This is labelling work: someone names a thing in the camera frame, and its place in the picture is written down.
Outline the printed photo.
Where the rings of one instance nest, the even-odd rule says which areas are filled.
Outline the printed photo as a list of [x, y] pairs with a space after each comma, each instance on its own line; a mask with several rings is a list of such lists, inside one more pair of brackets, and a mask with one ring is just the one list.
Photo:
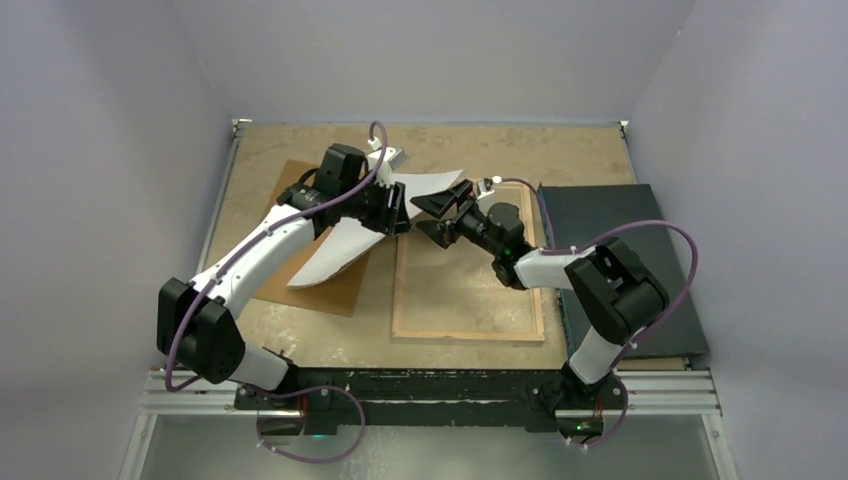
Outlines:
[[[414, 218], [421, 209], [410, 203], [411, 197], [445, 190], [461, 173], [462, 170], [430, 174], [394, 173], [393, 180], [405, 185], [407, 213]], [[385, 237], [385, 234], [366, 229], [357, 220], [343, 218], [286, 286], [299, 289], [323, 283], [345, 270]]]

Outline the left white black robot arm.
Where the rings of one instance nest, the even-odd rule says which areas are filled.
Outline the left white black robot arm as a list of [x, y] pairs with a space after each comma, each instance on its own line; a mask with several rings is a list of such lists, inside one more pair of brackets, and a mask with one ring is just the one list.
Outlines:
[[335, 143], [310, 174], [283, 189], [260, 224], [212, 267], [189, 281], [171, 278], [158, 294], [157, 349], [166, 355], [166, 388], [180, 364], [210, 383], [235, 381], [259, 389], [272, 408], [297, 399], [293, 364], [250, 347], [236, 324], [247, 302], [293, 255], [344, 218], [393, 235], [410, 231], [405, 186], [392, 178], [395, 153], [377, 139], [374, 151]]

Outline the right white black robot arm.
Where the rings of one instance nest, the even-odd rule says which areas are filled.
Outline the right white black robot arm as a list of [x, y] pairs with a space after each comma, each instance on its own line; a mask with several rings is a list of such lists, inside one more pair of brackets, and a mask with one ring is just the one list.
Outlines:
[[440, 192], [412, 198], [428, 214], [418, 229], [442, 248], [459, 239], [493, 257], [498, 280], [516, 290], [571, 290], [590, 327], [563, 367], [561, 392], [576, 407], [596, 399], [602, 382], [634, 335], [653, 324], [669, 307], [666, 289], [619, 234], [642, 227], [632, 222], [613, 229], [589, 245], [568, 250], [532, 246], [517, 206], [492, 202], [488, 179], [464, 180]]

